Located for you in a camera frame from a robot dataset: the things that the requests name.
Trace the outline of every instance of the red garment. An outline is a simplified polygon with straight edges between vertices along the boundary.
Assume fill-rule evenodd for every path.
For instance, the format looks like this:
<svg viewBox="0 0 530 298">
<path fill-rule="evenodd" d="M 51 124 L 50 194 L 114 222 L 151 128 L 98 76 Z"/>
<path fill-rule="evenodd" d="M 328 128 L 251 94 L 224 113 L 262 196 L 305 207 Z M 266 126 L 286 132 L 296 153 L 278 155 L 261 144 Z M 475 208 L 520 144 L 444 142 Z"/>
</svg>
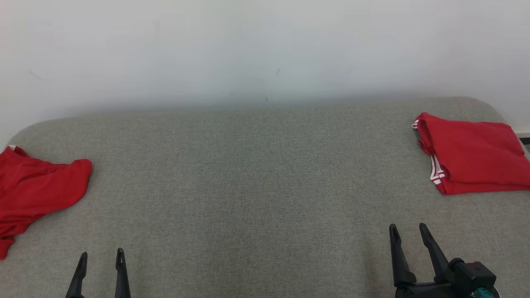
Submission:
<svg viewBox="0 0 530 298">
<path fill-rule="evenodd" d="M 530 189 L 530 161 L 510 126 L 444 120 L 421 113 L 417 128 L 431 157 L 431 181 L 444 195 Z"/>
<path fill-rule="evenodd" d="M 91 172 L 89 160 L 52 164 L 7 147 L 0 154 L 0 260 L 32 222 L 81 199 Z"/>
</svg>

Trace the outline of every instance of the white wall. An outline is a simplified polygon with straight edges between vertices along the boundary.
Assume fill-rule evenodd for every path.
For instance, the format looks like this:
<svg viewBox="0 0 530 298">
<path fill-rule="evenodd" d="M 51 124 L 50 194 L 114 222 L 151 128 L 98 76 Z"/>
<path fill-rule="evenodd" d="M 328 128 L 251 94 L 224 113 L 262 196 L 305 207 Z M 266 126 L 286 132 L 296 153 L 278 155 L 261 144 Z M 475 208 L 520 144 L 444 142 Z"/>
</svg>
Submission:
<svg viewBox="0 0 530 298">
<path fill-rule="evenodd" d="M 0 0 L 0 144 L 87 111 L 378 94 L 530 129 L 529 20 L 527 0 Z"/>
</svg>

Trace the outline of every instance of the folded shirt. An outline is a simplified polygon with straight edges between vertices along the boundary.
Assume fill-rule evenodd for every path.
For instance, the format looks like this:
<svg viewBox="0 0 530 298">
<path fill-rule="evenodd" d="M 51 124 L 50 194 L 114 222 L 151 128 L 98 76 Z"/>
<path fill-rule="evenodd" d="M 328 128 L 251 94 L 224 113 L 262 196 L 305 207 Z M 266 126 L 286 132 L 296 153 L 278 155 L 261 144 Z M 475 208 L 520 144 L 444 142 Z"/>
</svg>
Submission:
<svg viewBox="0 0 530 298">
<path fill-rule="evenodd" d="M 430 180 L 444 195 L 530 189 L 530 161 L 510 126 L 421 113 L 412 128 L 430 156 Z"/>
<path fill-rule="evenodd" d="M 28 226 L 46 214 L 74 205 L 86 192 L 89 160 L 52 164 L 31 158 L 20 147 L 0 154 L 0 260 Z"/>
</svg>

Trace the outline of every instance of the red cloth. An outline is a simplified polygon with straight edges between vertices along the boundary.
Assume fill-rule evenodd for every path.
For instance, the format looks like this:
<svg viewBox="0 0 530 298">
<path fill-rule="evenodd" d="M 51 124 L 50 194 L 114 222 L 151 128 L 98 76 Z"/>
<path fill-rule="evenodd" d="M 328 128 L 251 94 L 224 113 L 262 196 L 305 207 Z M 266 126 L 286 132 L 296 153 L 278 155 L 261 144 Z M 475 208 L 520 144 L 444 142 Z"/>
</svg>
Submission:
<svg viewBox="0 0 530 298">
<path fill-rule="evenodd" d="M 431 180 L 442 194 L 530 189 L 530 162 L 510 126 L 424 112 L 412 127 L 431 157 Z"/>
<path fill-rule="evenodd" d="M 32 222 L 81 199 L 91 172 L 89 160 L 52 164 L 7 147 L 0 154 L 0 260 Z"/>
</svg>

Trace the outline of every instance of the crumpled red cloth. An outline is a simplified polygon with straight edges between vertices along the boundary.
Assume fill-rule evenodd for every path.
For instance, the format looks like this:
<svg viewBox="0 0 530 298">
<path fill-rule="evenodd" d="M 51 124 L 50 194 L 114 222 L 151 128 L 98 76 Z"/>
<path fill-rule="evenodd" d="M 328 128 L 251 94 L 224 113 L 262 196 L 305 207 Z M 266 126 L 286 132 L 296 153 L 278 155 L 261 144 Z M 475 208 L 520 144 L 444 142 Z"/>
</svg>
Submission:
<svg viewBox="0 0 530 298">
<path fill-rule="evenodd" d="M 530 189 L 530 161 L 503 123 L 444 120 L 421 113 L 412 124 L 430 156 L 430 180 L 444 195 Z"/>
<path fill-rule="evenodd" d="M 89 160 L 52 164 L 31 158 L 20 147 L 0 154 L 0 260 L 28 226 L 81 199 L 92 173 Z"/>
</svg>

